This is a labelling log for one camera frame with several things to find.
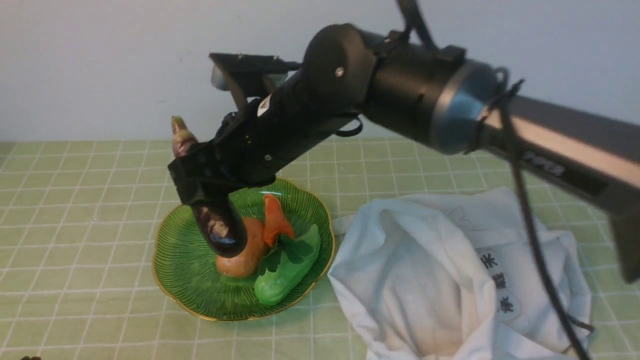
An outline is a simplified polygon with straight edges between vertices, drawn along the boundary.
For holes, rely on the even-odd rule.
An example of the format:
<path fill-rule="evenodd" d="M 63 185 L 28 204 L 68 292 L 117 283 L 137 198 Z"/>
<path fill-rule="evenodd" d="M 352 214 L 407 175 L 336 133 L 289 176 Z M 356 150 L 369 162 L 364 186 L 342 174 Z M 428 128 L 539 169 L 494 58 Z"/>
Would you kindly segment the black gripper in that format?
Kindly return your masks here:
<path fill-rule="evenodd" d="M 361 130 L 357 112 L 323 111 L 314 105 L 306 80 L 293 75 L 269 96 L 227 114 L 211 141 L 222 171 L 240 190 L 269 185 L 325 139 L 354 137 Z M 231 192 L 231 180 L 215 162 L 173 160 L 167 170 L 183 205 L 212 203 Z"/>

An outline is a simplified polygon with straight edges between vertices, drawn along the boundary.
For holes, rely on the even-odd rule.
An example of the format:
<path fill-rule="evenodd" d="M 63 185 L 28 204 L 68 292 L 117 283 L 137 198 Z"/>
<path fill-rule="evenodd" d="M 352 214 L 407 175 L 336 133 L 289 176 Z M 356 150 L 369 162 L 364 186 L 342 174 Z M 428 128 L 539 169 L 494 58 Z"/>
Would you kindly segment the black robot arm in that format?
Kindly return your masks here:
<path fill-rule="evenodd" d="M 188 141 L 168 165 L 181 203 L 220 225 L 205 240 L 233 257 L 246 232 L 230 194 L 276 173 L 366 117 L 446 155 L 485 150 L 606 212 L 622 278 L 639 280 L 639 126 L 518 94 L 503 68 L 464 48 L 409 42 L 349 23 L 329 25 L 301 63 L 276 55 L 211 53 L 212 83 L 231 93 L 210 141 Z"/>

